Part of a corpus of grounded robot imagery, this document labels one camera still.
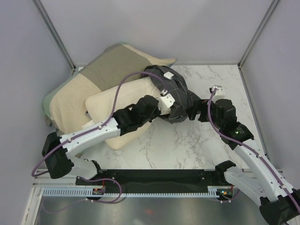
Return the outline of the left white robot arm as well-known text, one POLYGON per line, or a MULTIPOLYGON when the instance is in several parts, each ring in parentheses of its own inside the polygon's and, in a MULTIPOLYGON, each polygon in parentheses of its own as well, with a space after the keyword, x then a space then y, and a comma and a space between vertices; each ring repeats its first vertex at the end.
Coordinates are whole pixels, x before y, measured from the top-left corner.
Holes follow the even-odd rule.
POLYGON ((83 150, 102 141, 123 136, 142 127, 161 114, 161 99, 146 95, 112 114, 107 122, 100 122, 68 135, 50 133, 44 143, 42 156, 52 179, 62 178, 69 173, 85 178, 92 185, 102 181, 100 166, 95 160, 76 158, 83 150))

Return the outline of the cream pillow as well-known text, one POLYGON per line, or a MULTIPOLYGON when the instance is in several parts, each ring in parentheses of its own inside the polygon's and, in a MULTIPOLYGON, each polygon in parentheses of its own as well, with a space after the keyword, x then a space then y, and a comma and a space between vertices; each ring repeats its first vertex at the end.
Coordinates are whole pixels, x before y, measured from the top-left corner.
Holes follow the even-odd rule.
MULTIPOLYGON (((90 96, 85 100, 85 107, 87 109, 86 113, 90 120, 88 123, 82 125, 82 129, 101 121, 105 121, 108 118, 111 114, 116 90, 117 87, 114 87, 90 96)), ((136 104, 140 98, 146 95, 150 95, 155 98, 160 96, 160 91, 152 83, 149 77, 124 83, 118 93, 115 110, 123 109, 130 104, 136 104)), ((149 127, 150 123, 147 122, 134 132, 105 140, 105 142, 113 150, 119 150, 130 141, 141 136, 149 127)))

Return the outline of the dark grey plaid pillowcase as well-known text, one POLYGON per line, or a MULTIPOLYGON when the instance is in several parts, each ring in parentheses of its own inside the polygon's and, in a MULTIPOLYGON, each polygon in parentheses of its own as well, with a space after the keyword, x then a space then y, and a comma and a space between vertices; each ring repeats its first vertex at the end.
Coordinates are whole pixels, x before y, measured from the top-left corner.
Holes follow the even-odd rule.
POLYGON ((166 115, 161 115, 160 118, 171 124, 186 120, 188 117, 188 109, 193 107, 200 98, 188 89, 184 77, 167 66, 147 66, 144 71, 160 77, 166 85, 163 85, 155 77, 151 76, 150 79, 159 91, 167 90, 175 99, 175 103, 171 107, 171 112, 166 115))

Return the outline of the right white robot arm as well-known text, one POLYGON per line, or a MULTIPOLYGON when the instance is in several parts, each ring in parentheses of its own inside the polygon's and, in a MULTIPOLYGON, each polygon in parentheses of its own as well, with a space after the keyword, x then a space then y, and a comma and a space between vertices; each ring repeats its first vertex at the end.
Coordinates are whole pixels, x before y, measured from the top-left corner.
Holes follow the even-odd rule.
POLYGON ((209 122, 227 144, 247 164, 255 178, 248 177, 234 162, 215 167, 216 183, 230 183, 259 207, 269 225, 286 225, 300 214, 300 191, 294 188, 271 164, 258 147, 250 130, 238 122, 236 108, 229 99, 197 100, 187 110, 190 120, 209 122))

